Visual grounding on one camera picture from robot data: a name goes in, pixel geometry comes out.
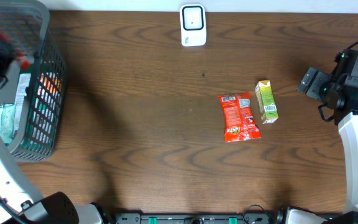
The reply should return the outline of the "yellow green juice carton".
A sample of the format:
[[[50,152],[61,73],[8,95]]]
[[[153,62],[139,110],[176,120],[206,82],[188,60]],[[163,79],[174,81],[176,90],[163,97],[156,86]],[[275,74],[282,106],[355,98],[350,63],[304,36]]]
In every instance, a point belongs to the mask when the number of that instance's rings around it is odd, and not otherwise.
[[[278,119],[278,112],[270,80],[258,81],[255,87],[255,94],[259,105],[262,123],[274,123]]]

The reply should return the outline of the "red snack bag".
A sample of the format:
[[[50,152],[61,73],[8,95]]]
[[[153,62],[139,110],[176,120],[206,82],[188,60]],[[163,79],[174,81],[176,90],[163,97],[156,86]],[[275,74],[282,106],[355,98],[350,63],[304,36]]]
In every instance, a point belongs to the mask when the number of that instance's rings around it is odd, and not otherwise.
[[[261,138],[250,108],[250,93],[219,95],[223,110],[225,142],[248,141]]]

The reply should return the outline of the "light green wet wipes pack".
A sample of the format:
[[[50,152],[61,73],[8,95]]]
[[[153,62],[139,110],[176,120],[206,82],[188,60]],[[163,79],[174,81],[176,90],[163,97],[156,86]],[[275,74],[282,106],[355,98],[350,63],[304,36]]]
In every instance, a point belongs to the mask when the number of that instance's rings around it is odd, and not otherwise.
[[[5,145],[10,145],[14,137],[15,104],[0,105],[0,137]]]

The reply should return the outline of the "small red Nescafe packet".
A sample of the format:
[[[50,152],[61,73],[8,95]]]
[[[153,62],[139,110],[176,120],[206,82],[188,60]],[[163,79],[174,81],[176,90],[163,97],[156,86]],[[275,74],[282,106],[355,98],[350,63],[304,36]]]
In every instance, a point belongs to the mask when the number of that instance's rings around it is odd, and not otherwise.
[[[2,32],[0,32],[0,39],[5,41],[8,44],[13,44],[13,41],[6,37]],[[30,67],[30,61],[27,59],[27,54],[25,54],[20,48],[14,47],[15,60],[20,64],[20,68],[27,70]]]

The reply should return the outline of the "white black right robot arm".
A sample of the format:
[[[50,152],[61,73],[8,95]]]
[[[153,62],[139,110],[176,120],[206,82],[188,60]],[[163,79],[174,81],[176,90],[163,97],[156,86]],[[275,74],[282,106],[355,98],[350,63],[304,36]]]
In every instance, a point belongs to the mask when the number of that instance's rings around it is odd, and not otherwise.
[[[339,76],[309,68],[297,91],[319,100],[319,109],[334,111],[325,121],[334,121],[344,148],[346,167],[346,202],[341,215],[323,218],[303,208],[278,210],[274,223],[358,223],[358,77]]]

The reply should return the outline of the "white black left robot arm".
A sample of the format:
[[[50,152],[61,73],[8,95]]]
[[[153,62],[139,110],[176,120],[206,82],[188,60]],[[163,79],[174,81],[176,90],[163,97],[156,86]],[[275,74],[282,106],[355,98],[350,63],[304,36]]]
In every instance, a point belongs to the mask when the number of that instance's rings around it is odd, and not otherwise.
[[[11,41],[0,34],[0,85],[11,62],[26,59]],[[0,137],[0,223],[104,223],[103,212],[94,204],[76,207],[62,192],[43,197],[20,170]]]

